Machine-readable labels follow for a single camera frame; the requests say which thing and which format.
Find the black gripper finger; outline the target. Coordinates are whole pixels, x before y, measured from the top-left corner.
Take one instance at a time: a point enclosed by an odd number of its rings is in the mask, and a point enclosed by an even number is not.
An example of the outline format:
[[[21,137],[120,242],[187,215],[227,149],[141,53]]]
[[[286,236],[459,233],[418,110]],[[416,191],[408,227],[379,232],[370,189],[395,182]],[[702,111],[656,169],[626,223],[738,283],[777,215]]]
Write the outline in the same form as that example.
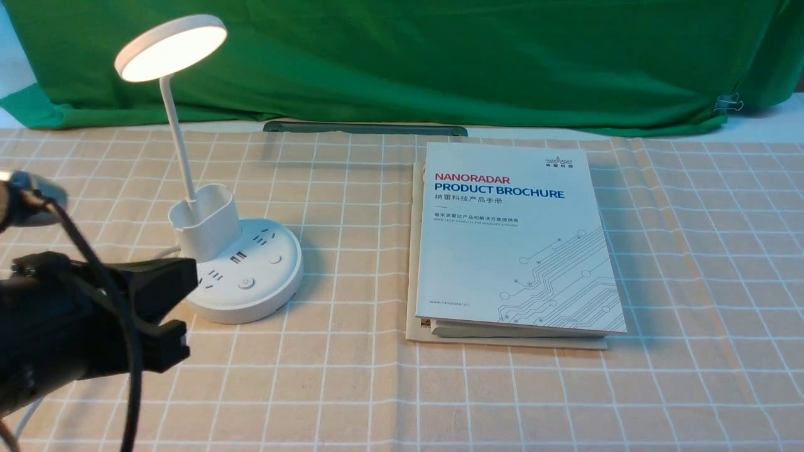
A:
[[[158,326],[198,286],[195,259],[172,257],[104,264],[136,325]]]

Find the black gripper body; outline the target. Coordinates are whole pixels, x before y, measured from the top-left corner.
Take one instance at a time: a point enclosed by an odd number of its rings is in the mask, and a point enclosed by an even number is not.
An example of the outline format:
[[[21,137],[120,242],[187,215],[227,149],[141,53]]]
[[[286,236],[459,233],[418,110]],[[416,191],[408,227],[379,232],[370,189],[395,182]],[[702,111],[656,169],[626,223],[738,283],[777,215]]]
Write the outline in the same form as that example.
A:
[[[91,266],[58,252],[17,257],[2,280],[2,415],[76,380],[131,371],[117,306]]]

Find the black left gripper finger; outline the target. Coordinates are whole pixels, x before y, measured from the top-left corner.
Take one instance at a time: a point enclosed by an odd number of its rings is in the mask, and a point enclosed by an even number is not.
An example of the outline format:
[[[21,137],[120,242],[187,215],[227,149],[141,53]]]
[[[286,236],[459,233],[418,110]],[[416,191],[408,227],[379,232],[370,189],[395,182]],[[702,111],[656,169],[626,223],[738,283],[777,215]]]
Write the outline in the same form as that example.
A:
[[[133,333],[138,340],[135,350],[141,357],[145,372],[164,373],[190,356],[187,344],[187,324],[170,320],[155,325],[144,320],[133,321]]]

